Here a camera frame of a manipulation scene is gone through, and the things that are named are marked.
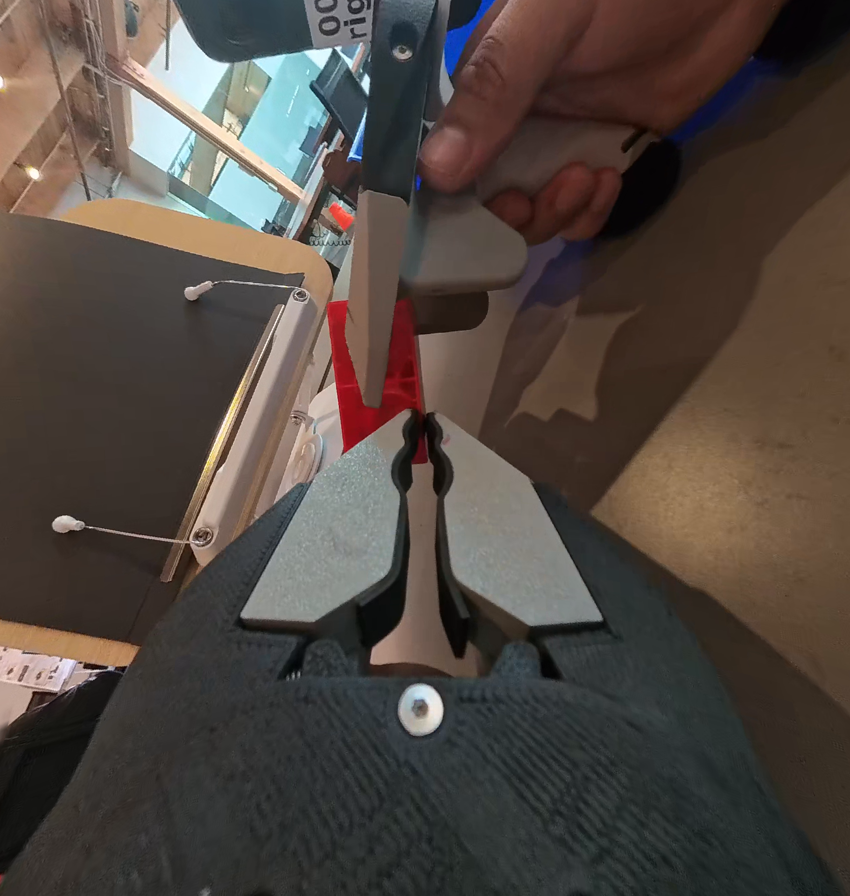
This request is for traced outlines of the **person's right hand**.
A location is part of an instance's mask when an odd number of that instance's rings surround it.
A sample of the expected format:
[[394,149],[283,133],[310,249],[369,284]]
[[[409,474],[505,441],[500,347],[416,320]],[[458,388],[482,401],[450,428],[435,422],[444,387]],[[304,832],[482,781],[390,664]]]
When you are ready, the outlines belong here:
[[753,55],[785,5],[495,2],[419,151],[422,181],[444,194],[468,188],[531,115],[676,129]]

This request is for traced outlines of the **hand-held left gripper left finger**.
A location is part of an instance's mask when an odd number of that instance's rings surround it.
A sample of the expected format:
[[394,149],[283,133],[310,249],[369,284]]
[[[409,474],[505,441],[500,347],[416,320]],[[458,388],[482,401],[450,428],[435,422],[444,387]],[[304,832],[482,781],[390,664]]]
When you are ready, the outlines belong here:
[[403,410],[319,473],[250,592],[260,631],[393,631],[406,603],[419,413]]

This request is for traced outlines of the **glass partition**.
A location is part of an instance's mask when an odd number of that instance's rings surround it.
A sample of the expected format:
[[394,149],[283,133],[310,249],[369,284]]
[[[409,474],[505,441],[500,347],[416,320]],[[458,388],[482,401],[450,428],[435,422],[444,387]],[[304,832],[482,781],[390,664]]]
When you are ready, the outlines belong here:
[[[316,193],[327,190],[322,158],[338,136],[337,123],[309,88],[331,50],[220,63],[207,58],[179,23],[173,45],[160,49],[149,63],[139,63],[302,187],[306,203],[283,198],[129,87],[134,162],[160,179],[164,193],[208,218],[295,237],[305,226]],[[368,79],[361,72],[363,47],[336,50],[367,90]]]

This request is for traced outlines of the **black monitor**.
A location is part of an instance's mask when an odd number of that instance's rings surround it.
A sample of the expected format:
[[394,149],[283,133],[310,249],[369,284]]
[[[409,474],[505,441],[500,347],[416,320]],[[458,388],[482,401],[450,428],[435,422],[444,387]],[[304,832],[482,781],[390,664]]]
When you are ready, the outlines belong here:
[[363,122],[367,93],[340,52],[336,49],[330,51],[322,70],[309,88],[337,123],[341,133],[352,143]]

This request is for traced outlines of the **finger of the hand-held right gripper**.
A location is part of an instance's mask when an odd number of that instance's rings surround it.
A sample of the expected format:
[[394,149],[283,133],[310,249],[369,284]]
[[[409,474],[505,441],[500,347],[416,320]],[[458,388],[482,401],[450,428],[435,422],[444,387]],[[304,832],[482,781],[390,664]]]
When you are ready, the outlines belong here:
[[361,190],[352,245],[345,339],[363,404],[382,404],[408,228],[400,197]]

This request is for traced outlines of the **printed paper sheets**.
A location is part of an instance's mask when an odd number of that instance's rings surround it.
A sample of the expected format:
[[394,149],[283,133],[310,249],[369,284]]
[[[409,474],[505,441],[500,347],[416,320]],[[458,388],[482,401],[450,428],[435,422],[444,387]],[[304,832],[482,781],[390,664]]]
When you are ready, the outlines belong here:
[[59,693],[72,677],[77,661],[0,645],[0,683],[32,692]]

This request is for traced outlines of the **white stand base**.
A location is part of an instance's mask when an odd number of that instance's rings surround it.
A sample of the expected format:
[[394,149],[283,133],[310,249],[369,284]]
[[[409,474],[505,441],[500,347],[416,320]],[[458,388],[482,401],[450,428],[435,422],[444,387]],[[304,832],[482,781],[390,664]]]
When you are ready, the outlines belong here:
[[291,488],[310,483],[343,451],[329,322],[326,318],[316,338],[279,447],[274,472],[281,479],[273,503]]

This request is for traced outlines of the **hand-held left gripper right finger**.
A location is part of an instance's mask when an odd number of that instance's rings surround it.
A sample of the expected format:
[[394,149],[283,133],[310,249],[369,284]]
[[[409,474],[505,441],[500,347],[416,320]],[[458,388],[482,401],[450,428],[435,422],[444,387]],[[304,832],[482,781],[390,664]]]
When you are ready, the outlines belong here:
[[443,630],[474,645],[597,629],[605,621],[529,477],[442,414],[426,418],[436,495],[435,565]]

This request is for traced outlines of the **red plastic block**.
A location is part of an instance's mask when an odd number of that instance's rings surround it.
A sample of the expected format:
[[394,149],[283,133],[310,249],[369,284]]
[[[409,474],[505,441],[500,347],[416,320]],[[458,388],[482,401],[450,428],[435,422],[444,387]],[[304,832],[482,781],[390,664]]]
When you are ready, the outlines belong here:
[[395,306],[384,393],[376,409],[366,407],[361,397],[345,338],[347,316],[347,301],[330,302],[327,322],[343,454],[404,410],[413,409],[420,417],[426,413],[411,302],[402,299]]

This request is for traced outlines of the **white stand ledge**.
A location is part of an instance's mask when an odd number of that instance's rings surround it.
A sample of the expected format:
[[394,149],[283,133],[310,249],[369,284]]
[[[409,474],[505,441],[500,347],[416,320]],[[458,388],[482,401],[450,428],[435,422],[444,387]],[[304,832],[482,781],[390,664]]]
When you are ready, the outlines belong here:
[[277,305],[222,420],[177,537],[207,566],[276,501],[311,398],[323,306],[300,286],[260,287]]

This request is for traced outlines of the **wooden beam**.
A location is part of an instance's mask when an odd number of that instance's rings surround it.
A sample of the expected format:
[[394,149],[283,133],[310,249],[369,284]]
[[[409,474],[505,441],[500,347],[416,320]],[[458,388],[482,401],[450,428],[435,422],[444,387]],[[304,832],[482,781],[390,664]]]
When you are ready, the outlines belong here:
[[248,150],[224,126],[213,122],[203,112],[173,93],[131,57],[126,57],[121,62],[111,62],[110,65],[112,71],[123,83],[175,118],[181,125],[209,142],[218,151],[223,152],[245,173],[261,180],[283,198],[295,204],[308,201],[307,193],[302,187],[256,153]]

